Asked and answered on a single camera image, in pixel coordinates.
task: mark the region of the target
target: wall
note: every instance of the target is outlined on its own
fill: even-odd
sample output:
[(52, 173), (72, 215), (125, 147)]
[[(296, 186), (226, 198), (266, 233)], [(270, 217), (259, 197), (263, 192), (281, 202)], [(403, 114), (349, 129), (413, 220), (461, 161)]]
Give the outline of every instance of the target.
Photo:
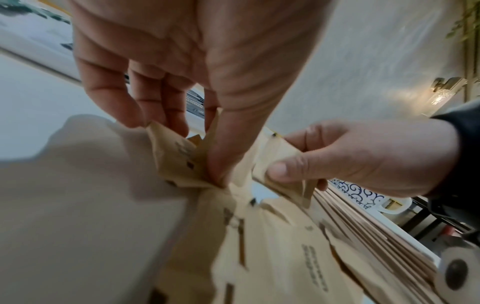
[(457, 0), (341, 0), (267, 125), (286, 133), (325, 119), (418, 115), (436, 77), (464, 75), (462, 43), (445, 39), (462, 11)]

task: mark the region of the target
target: blue scroll pattern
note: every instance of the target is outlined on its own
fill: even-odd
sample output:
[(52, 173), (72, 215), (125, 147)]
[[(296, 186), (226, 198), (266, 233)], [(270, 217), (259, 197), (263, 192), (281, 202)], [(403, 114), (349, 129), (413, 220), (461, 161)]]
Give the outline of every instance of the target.
[(385, 199), (385, 196), (363, 189), (357, 184), (346, 183), (339, 179), (332, 179), (330, 182), (365, 210), (372, 208)]

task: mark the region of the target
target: white table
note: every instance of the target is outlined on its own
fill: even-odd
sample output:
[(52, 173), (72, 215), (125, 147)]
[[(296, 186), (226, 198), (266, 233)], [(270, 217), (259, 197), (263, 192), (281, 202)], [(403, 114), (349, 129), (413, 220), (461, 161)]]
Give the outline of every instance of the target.
[[(38, 153), (49, 136), (75, 114), (94, 114), (108, 117), (73, 81), (18, 61), (0, 53), (0, 160), (31, 157)], [(189, 115), (188, 122), (195, 129), (203, 129), (201, 120)], [(262, 185), (255, 184), (254, 196), (263, 198), (277, 195)], [(438, 256), (380, 213), (374, 214), (380, 222), (413, 246), (431, 256)], [(373, 303), (365, 296), (364, 303)]]

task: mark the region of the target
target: black sleeve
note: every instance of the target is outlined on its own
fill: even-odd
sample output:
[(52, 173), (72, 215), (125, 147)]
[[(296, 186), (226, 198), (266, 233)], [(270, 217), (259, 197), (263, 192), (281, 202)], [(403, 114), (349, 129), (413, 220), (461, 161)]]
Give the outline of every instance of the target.
[(460, 137), (460, 159), (428, 198), (430, 210), (480, 229), (480, 107), (434, 116)]

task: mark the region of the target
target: stacked paper bag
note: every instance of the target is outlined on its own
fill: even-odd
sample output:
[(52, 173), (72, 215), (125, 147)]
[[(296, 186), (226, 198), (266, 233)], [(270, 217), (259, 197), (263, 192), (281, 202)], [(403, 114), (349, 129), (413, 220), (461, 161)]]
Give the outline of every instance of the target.
[[(280, 136), (261, 134), (221, 189), (205, 174), (214, 133), (194, 143), (159, 124), (147, 130), (159, 175), (202, 189), (151, 303), (353, 304), (364, 293), (379, 303), (442, 303), (433, 262), (336, 189), (268, 179), (271, 163), (300, 153)], [(256, 202), (252, 180), (281, 197)]]

